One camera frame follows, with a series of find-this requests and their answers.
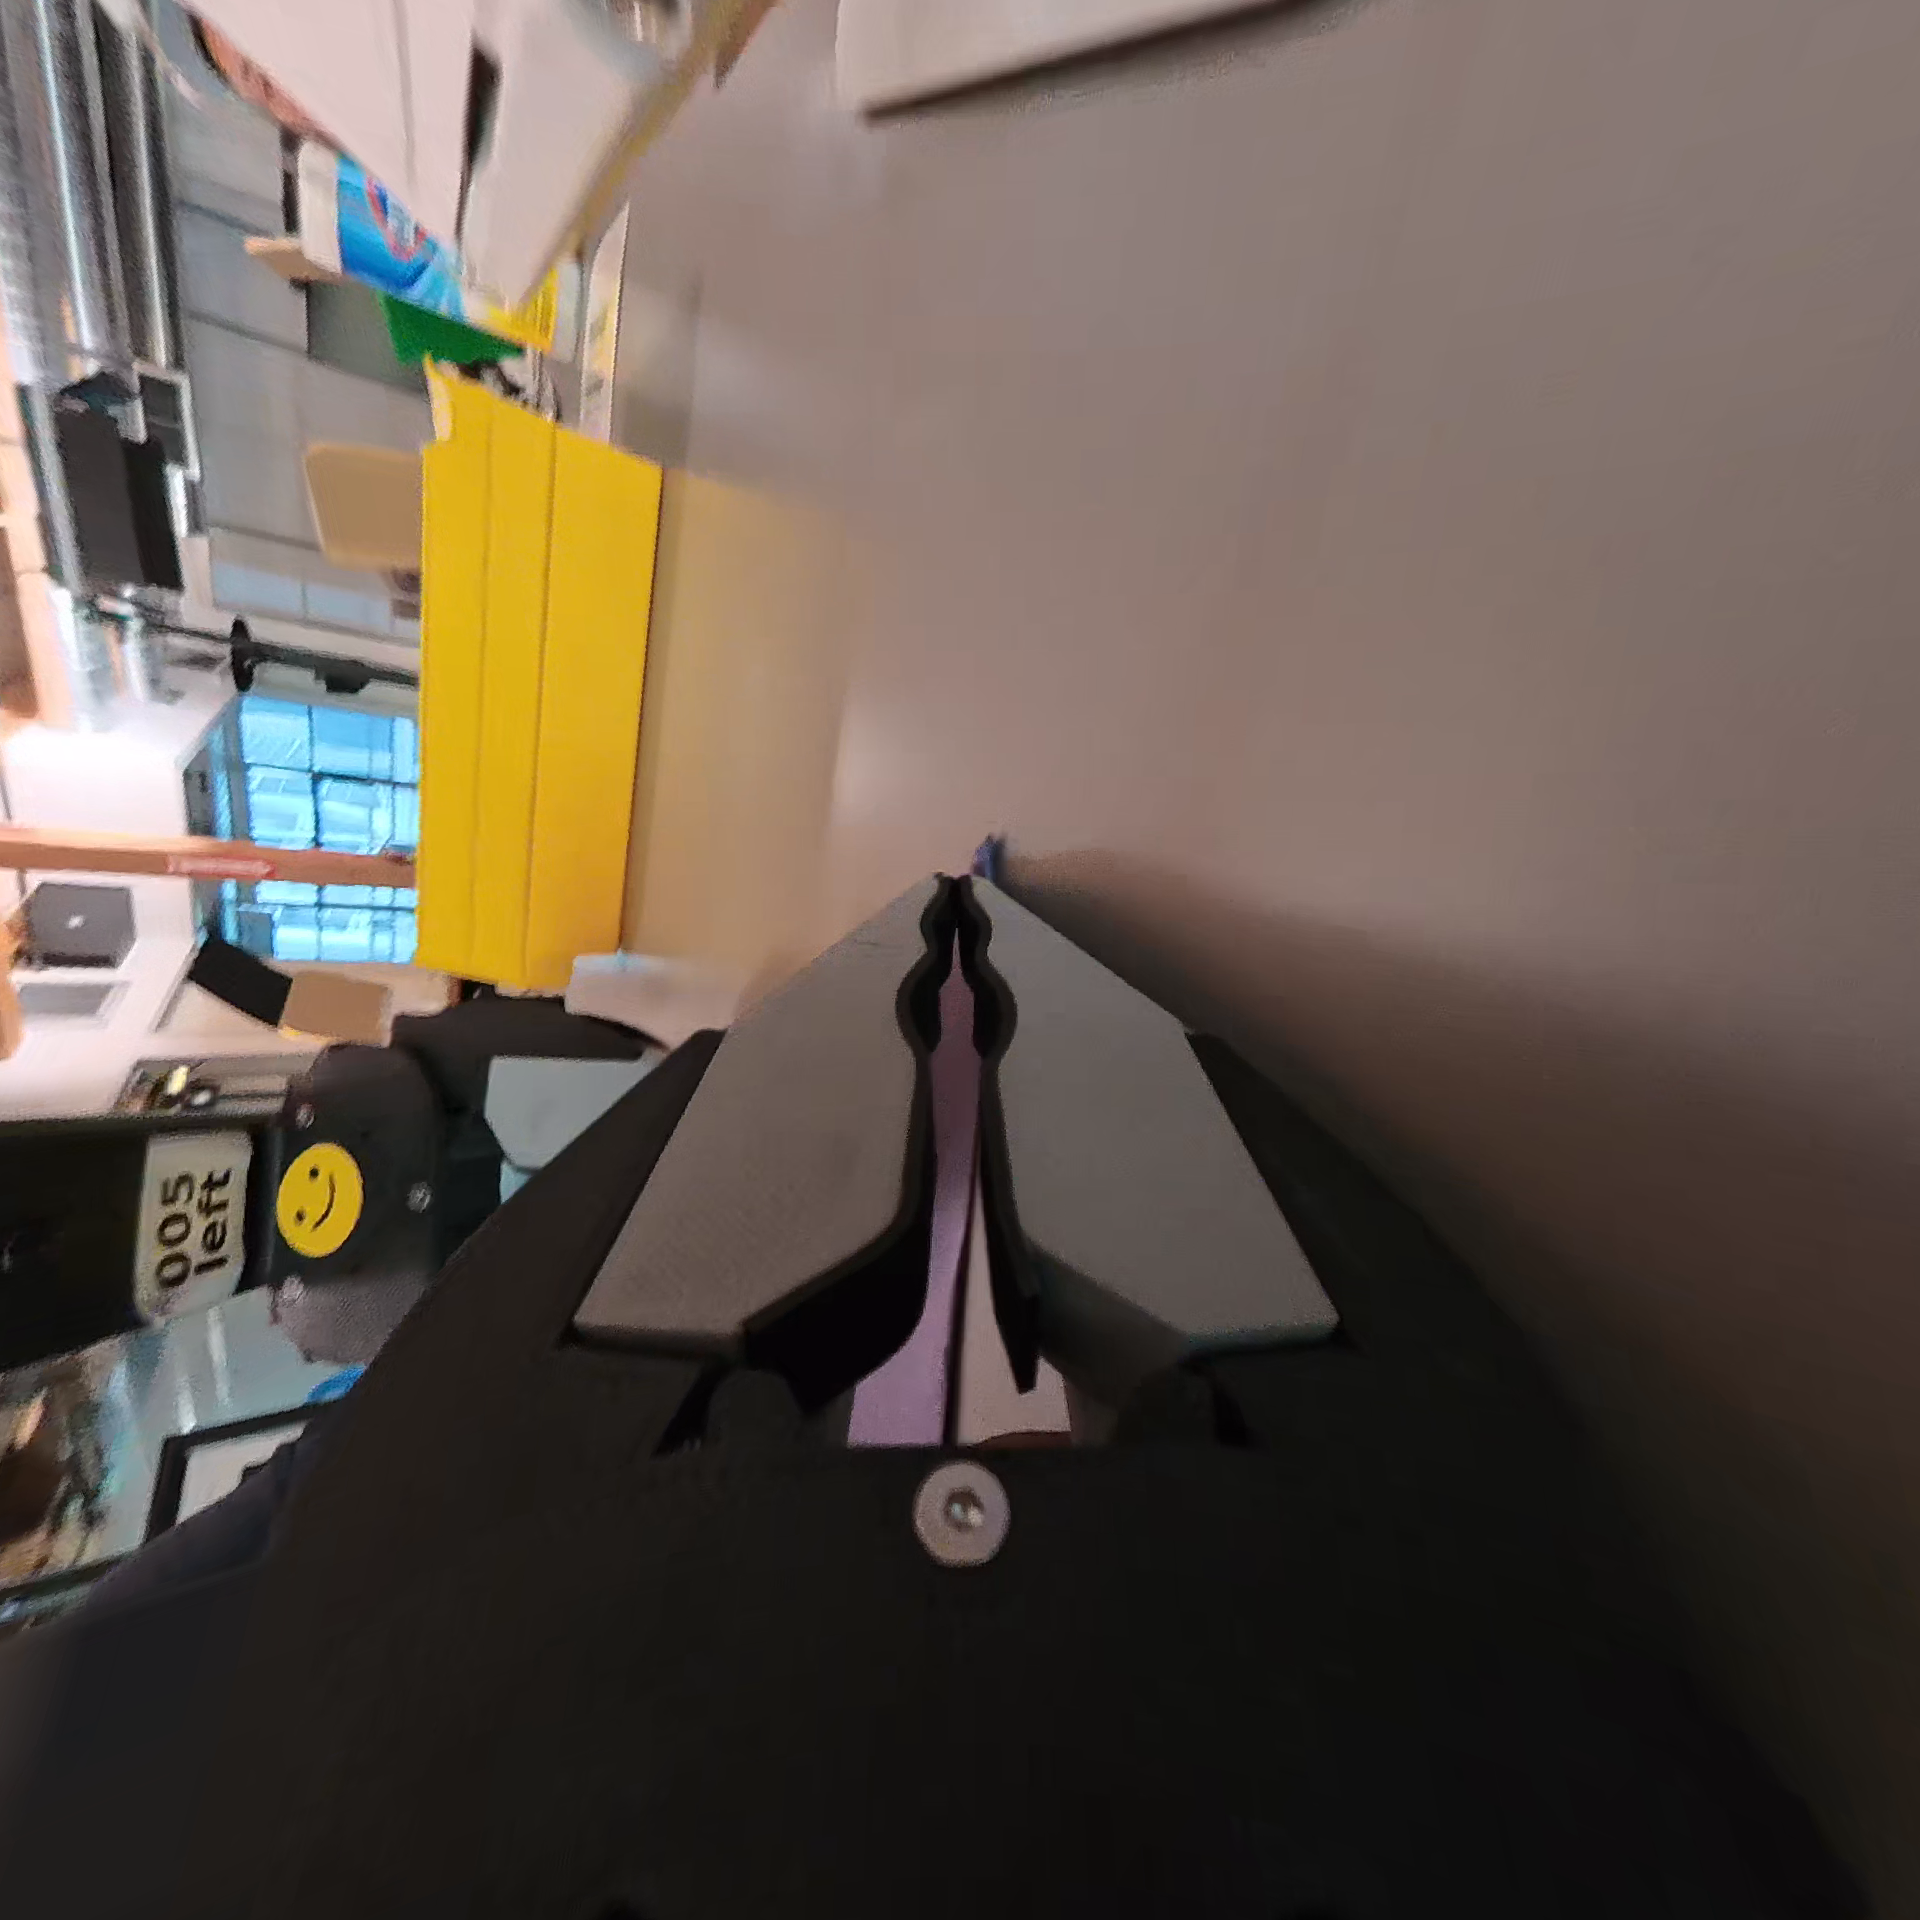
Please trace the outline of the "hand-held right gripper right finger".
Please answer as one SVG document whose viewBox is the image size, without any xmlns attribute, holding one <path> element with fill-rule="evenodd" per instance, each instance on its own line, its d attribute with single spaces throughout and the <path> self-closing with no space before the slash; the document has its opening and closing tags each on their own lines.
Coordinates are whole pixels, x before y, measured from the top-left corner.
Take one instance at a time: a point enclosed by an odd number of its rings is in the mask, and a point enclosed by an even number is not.
<svg viewBox="0 0 1920 1920">
<path fill-rule="evenodd" d="M 969 880 L 983 1333 L 1025 1414 L 1338 1333 L 1181 1018 Z"/>
</svg>

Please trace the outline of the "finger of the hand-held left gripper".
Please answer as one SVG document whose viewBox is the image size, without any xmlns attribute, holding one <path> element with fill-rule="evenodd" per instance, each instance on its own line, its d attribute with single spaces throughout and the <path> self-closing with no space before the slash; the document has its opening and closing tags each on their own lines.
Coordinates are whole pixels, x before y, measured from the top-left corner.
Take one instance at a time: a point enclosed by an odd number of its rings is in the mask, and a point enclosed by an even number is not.
<svg viewBox="0 0 1920 1920">
<path fill-rule="evenodd" d="M 663 1059 L 495 1059 L 486 1080 L 484 1122 L 501 1157 L 499 1183 L 505 1188 L 524 1188 L 658 1069 Z"/>
</svg>

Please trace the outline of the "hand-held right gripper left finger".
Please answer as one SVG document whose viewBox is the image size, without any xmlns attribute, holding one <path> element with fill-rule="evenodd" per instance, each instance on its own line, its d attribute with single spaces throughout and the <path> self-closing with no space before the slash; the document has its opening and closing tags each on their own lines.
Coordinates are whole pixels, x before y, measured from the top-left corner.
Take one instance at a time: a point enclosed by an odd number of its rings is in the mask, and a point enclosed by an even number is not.
<svg viewBox="0 0 1920 1920">
<path fill-rule="evenodd" d="M 572 1330 L 779 1377 L 808 1412 L 915 1333 L 928 1293 L 956 880 L 927 877 L 719 1038 Z"/>
</svg>

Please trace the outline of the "purple origami paper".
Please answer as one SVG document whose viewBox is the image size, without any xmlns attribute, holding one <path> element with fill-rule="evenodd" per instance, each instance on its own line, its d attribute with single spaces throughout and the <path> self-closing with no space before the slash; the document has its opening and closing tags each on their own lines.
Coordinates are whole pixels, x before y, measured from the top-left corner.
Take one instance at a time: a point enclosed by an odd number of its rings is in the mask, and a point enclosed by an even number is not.
<svg viewBox="0 0 1920 1920">
<path fill-rule="evenodd" d="M 921 1319 L 852 1394 L 852 1449 L 1063 1450 L 1073 1445 L 1069 1393 L 1042 1368 L 1020 1389 L 998 1330 L 981 1199 L 983 1057 L 969 974 L 970 883 L 955 883 L 948 968 L 938 990 L 930 1055 L 932 1183 L 927 1286 Z"/>
</svg>

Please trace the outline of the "small black box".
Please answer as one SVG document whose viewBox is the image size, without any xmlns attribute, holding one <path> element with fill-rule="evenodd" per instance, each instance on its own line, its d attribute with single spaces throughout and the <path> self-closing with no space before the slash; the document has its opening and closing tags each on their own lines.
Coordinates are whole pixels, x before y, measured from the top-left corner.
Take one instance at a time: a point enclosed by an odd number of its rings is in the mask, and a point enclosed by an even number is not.
<svg viewBox="0 0 1920 1920">
<path fill-rule="evenodd" d="M 122 968 L 136 947 L 126 884 L 43 880 L 22 902 L 22 961 L 47 970 Z"/>
</svg>

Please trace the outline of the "window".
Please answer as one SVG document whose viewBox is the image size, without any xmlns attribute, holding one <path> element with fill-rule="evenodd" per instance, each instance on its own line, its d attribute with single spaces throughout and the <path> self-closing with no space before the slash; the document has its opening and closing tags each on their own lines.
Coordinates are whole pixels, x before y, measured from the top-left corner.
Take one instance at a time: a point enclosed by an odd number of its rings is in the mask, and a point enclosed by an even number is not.
<svg viewBox="0 0 1920 1920">
<path fill-rule="evenodd" d="M 421 724 L 245 692 L 206 738 L 212 824 L 278 852 L 413 859 L 421 841 Z M 396 965 L 418 957 L 406 883 L 217 880 L 205 927 L 258 959 Z"/>
</svg>

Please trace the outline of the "wooden beam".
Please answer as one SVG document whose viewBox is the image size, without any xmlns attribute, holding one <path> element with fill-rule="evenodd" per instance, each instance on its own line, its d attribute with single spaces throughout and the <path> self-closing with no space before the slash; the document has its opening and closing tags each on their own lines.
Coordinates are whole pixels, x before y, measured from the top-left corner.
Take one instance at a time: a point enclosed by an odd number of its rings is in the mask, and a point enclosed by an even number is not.
<svg viewBox="0 0 1920 1920">
<path fill-rule="evenodd" d="M 17 873 L 86 873 L 134 879 L 366 887 L 413 893 L 413 859 L 328 848 L 282 848 L 205 834 L 134 834 L 2 826 L 2 866 Z"/>
</svg>

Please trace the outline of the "yellow box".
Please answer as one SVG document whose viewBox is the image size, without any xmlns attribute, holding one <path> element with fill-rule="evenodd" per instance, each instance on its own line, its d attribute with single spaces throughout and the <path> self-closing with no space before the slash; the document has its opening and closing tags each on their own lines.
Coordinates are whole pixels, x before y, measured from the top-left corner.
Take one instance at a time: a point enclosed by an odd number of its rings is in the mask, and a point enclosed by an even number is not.
<svg viewBox="0 0 1920 1920">
<path fill-rule="evenodd" d="M 429 388 L 416 963 L 559 997 L 621 940 L 666 471 Z"/>
</svg>

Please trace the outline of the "black stand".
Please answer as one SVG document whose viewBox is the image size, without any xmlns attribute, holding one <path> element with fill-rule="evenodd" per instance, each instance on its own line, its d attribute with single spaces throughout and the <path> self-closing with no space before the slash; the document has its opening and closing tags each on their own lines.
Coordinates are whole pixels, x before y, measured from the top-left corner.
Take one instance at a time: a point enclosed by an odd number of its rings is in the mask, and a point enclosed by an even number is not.
<svg viewBox="0 0 1920 1920">
<path fill-rule="evenodd" d="M 363 696 L 377 687 L 404 694 L 421 691 L 416 670 L 263 638 L 242 619 L 237 619 L 226 631 L 215 633 L 126 607 L 93 607 L 91 613 L 117 631 L 132 633 L 139 628 L 149 636 L 181 641 L 201 649 L 195 660 L 202 666 L 221 664 L 238 694 L 252 694 L 266 669 L 301 675 L 325 694 L 345 700 Z"/>
</svg>

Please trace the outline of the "green board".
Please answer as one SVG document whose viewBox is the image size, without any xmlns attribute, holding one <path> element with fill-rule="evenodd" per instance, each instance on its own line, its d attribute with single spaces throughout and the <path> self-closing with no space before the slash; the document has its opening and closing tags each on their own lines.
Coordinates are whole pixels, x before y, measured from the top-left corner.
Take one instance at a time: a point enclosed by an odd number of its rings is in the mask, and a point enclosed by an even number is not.
<svg viewBox="0 0 1920 1920">
<path fill-rule="evenodd" d="M 443 365 L 456 371 L 496 369 L 524 348 L 486 328 L 451 319 L 396 297 L 377 297 L 395 359 L 404 369 Z"/>
</svg>

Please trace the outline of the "blue labelled container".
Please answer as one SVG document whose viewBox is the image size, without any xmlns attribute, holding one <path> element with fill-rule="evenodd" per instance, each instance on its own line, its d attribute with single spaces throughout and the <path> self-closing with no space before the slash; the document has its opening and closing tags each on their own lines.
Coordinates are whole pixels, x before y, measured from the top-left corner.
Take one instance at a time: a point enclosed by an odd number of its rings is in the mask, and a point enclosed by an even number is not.
<svg viewBox="0 0 1920 1920">
<path fill-rule="evenodd" d="M 451 323 L 468 319 L 461 260 L 356 161 L 301 142 L 292 236 L 326 275 Z"/>
</svg>

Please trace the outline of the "cardboard box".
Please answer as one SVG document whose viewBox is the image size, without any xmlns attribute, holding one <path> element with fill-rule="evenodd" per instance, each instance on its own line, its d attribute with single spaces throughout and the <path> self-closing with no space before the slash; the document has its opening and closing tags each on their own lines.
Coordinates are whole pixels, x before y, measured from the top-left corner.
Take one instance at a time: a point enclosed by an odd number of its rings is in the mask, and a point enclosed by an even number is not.
<svg viewBox="0 0 1920 1920">
<path fill-rule="evenodd" d="M 771 3 L 201 3 L 210 66 L 353 161 L 492 297 L 521 301 L 613 204 Z"/>
</svg>

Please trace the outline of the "white flat device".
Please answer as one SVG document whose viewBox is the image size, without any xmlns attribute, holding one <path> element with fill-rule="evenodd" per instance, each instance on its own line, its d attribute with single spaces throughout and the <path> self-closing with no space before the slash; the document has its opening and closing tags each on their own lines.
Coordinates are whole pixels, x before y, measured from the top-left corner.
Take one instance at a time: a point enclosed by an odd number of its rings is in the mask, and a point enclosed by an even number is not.
<svg viewBox="0 0 1920 1920">
<path fill-rule="evenodd" d="M 862 122 L 997 92 L 1185 81 L 1311 37 L 1338 3 L 841 3 L 833 97 Z"/>
</svg>

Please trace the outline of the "black picture frame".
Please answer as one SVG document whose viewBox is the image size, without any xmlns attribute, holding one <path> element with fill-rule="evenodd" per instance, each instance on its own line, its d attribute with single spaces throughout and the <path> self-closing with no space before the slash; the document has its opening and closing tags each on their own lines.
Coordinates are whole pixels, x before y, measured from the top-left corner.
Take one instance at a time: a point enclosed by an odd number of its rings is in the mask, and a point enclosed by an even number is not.
<svg viewBox="0 0 1920 1920">
<path fill-rule="evenodd" d="M 205 1509 L 228 1498 L 282 1447 L 292 1445 L 322 1421 L 326 1421 L 325 1406 L 296 1404 L 166 1436 L 157 1457 L 143 1542 L 159 1540 Z"/>
</svg>

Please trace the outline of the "silver ventilation duct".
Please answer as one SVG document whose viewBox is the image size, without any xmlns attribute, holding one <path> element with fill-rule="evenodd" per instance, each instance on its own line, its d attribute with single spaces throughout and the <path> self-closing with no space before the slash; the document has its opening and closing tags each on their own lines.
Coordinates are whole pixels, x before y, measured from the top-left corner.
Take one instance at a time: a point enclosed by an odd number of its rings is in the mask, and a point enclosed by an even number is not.
<svg viewBox="0 0 1920 1920">
<path fill-rule="evenodd" d="M 2 6 L 2 288 L 14 376 L 132 407 L 181 365 L 151 4 Z"/>
</svg>

